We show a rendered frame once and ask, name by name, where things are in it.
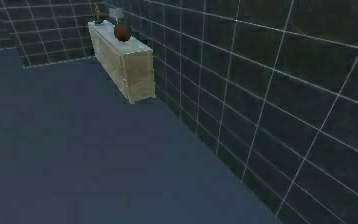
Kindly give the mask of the grey table lamp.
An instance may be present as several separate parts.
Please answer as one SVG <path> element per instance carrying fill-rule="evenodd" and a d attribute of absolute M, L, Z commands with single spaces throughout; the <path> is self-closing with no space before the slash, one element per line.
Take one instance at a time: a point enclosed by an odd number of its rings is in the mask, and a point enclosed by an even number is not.
<path fill-rule="evenodd" d="M 124 18 L 124 13 L 122 8 L 110 8 L 109 17 L 114 19 L 117 24 L 121 22 Z"/>

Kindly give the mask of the orange figurine on blue base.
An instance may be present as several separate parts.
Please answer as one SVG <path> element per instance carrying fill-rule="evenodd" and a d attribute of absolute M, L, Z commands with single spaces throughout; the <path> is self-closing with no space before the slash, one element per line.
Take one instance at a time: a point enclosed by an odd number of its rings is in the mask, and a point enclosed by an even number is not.
<path fill-rule="evenodd" d="M 101 10 L 97 3 L 94 4 L 94 11 L 95 11 L 94 24 L 102 24 L 103 20 L 101 19 Z"/>

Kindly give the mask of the brown ball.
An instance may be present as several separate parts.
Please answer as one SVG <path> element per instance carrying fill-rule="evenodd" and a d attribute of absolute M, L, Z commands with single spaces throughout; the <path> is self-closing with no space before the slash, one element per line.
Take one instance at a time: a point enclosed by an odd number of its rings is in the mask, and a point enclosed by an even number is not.
<path fill-rule="evenodd" d="M 131 37 L 130 28 L 125 24 L 116 24 L 114 26 L 114 36 L 119 40 L 126 42 Z"/>

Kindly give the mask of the beige chest of drawers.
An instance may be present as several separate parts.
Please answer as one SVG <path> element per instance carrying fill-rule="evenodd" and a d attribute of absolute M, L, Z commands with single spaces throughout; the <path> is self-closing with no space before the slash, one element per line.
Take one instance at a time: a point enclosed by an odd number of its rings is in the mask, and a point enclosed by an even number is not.
<path fill-rule="evenodd" d="M 120 41 L 114 28 L 107 20 L 88 23 L 95 57 L 131 104 L 155 98 L 153 50 L 133 36 Z"/>

